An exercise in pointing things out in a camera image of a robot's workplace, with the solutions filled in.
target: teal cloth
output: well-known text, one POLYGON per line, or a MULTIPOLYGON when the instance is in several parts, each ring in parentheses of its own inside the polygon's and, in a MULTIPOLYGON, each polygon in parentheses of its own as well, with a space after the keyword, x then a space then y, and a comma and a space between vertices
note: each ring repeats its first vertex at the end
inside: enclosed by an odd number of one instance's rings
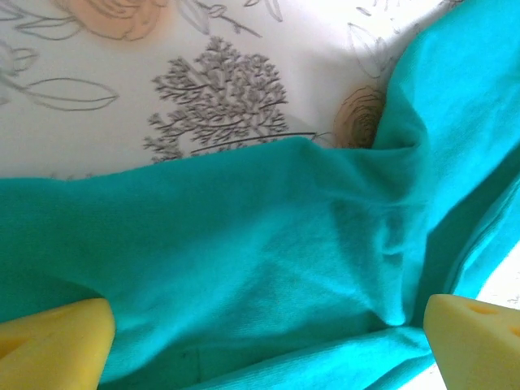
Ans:
POLYGON ((101 390, 397 388, 433 293, 520 238, 520 2, 467 0, 398 63, 373 149, 302 139, 0 180, 0 321, 105 297, 101 390))

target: fabric fold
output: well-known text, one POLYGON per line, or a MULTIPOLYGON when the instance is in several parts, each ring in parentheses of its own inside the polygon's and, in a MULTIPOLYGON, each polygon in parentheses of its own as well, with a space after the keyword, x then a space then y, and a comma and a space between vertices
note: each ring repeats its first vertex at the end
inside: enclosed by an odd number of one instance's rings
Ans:
POLYGON ((101 390, 398 387, 432 362, 427 298, 473 297, 520 237, 519 18, 467 0, 421 34, 373 149, 0 180, 0 321, 108 299, 101 390))

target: yellow foam block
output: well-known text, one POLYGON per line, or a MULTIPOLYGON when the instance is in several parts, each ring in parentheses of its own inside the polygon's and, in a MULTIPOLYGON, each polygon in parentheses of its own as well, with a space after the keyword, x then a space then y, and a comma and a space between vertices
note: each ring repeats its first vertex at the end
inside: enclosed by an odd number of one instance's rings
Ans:
POLYGON ((94 390, 114 334, 104 299, 1 323, 0 389, 94 390))
POLYGON ((424 331, 448 390, 520 389, 520 310, 434 295, 424 331))

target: white fabric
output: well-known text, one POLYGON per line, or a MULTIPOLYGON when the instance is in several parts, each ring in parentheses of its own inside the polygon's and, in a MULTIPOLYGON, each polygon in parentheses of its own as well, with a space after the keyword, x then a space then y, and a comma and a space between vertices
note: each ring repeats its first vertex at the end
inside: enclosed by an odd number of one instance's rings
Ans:
MULTIPOLYGON (((383 96, 439 1, 0 0, 0 176, 81 178, 293 134, 330 146, 344 100, 383 96)), ((349 106, 340 126, 375 128, 377 104, 349 106)))

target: peach rose print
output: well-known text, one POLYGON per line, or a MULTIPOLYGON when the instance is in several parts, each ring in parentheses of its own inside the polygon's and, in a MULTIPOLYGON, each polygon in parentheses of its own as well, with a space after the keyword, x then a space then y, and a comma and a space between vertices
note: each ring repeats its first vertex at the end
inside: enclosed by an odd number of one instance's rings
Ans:
POLYGON ((135 41, 157 25, 168 0, 52 0, 90 32, 101 37, 135 41))
POLYGON ((344 102, 334 120, 340 148, 370 148, 384 107, 384 93, 370 86, 358 89, 344 102))

